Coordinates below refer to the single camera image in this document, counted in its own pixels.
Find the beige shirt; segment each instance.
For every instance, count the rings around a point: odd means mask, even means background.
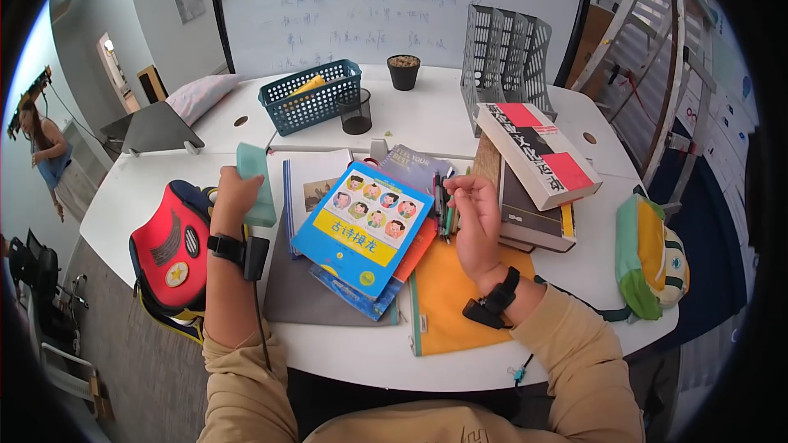
[[[340,416],[306,441],[645,440],[618,338],[586,305],[548,287],[545,298],[511,336],[533,352],[548,373],[547,394],[555,397],[548,419],[551,431],[520,429],[480,407],[430,400]],[[286,393],[284,347],[275,337],[266,343],[273,374],[265,369],[257,333],[236,349],[206,335],[202,355],[211,377],[199,441],[298,441]]]

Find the black stand pole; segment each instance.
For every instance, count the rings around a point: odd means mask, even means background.
[[[553,85],[566,87],[568,89],[572,87],[566,85],[566,81],[569,79],[572,64],[575,62],[575,57],[577,56],[577,49],[580,47],[580,39],[583,36],[583,29],[586,27],[586,18],[589,14],[590,5],[591,0],[580,0],[580,4],[577,5],[575,25],[572,26],[572,35],[569,36],[569,44],[566,45],[564,61],[561,62],[561,67],[558,69],[556,81],[553,82]]]
[[[227,38],[227,25],[224,23],[222,0],[211,0],[211,2],[213,3],[213,14],[216,16],[216,27],[219,29],[219,40],[222,42],[222,50],[224,51],[224,61],[227,63],[227,70],[230,74],[235,74],[236,66],[232,63],[230,41]]]

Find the white skirt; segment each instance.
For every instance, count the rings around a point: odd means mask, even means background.
[[[54,192],[65,211],[82,222],[96,190],[87,175],[72,162],[65,167]]]

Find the whiteboard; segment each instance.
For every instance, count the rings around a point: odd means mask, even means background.
[[[468,4],[534,15],[552,27],[552,83],[579,0],[222,0],[236,72],[255,77],[347,58],[385,64],[410,54],[423,65],[461,68]]]

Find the black plant pot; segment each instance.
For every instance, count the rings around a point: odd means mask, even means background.
[[[391,60],[399,56],[409,56],[416,59],[417,64],[409,67],[398,67],[391,64]],[[419,57],[413,55],[392,55],[386,60],[386,65],[389,66],[389,74],[392,76],[392,84],[394,89],[399,91],[410,91],[416,85],[416,76],[419,74],[419,67],[421,60]]]

